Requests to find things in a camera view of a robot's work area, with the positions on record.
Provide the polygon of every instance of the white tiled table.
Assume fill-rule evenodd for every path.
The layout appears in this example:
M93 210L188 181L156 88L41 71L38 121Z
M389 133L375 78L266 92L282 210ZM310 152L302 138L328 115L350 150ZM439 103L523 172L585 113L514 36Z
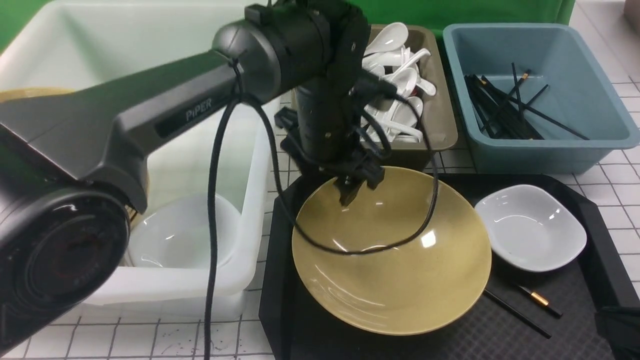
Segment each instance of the white tiled table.
M579 1L571 26L588 43L618 95L640 127L640 37L621 19L621 1ZM289 104L290 97L283 99ZM283 184L300 176L284 153L279 156ZM464 139L438 156L444 172L475 172ZM614 151L585 174L555 176L599 205L634 286L640 294L640 147ZM254 281L248 288L248 308L239 321L211 325L213 351L219 360L272 360L271 349L258 321L258 306L269 243L275 183L269 185L262 246ZM59 319L7 358L28 359L198 359L203 350L203 324L96 323L99 318L79 318L70 313Z

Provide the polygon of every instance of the blue container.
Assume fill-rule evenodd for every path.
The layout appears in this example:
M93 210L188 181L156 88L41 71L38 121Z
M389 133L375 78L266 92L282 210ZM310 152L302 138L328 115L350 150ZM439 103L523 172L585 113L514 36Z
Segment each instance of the blue container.
M457 24L444 30L471 151L480 172L583 173L615 149L630 149L640 131L604 71L572 28L557 24ZM484 75L504 92L513 88L511 63L523 102L548 84L533 108L570 127L575 135L526 111L545 140L500 140L480 132L465 75Z

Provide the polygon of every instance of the white plastic bin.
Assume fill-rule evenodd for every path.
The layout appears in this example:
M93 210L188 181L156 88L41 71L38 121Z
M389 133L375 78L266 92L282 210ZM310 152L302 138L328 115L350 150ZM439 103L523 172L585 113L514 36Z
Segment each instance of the white plastic bin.
M252 0L57 0L43 7L0 56L0 91L31 86L80 90L211 47L222 25ZM273 118L279 100L264 106ZM149 209L207 189L221 112L153 153ZM214 320L237 319L255 273L269 174L269 146L258 115L236 108L221 153L218 193L241 215L229 261L218 265ZM193 320L204 313L207 270L121 266L89 299L84 315L141 322Z

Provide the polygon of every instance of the green backdrop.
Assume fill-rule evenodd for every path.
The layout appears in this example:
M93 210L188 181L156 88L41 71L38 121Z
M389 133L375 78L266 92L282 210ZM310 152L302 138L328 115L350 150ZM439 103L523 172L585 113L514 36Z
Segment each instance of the green backdrop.
M0 51L50 0L0 0ZM557 22L568 24L575 0L350 0L372 24L401 21L442 34L459 22Z

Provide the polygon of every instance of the black mat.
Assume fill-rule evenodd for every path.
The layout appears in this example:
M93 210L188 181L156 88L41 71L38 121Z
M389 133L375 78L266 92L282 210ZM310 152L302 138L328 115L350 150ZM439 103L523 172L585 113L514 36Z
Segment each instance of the black mat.
M301 178L285 193L296 212L325 179ZM492 301L481 297L463 317L418 336L384 336L356 329L324 310L304 287L291 258L292 227L276 201L260 320L277 360L325 359L625 359L612 353L595 329L601 306L640 306L598 208L547 176L455 174L442 181L471 204L514 184L545 189L585 227L588 244L578 260L545 274L521 272L494 256L488 288L551 333L547 340ZM534 288L564 313L555 319L516 290Z

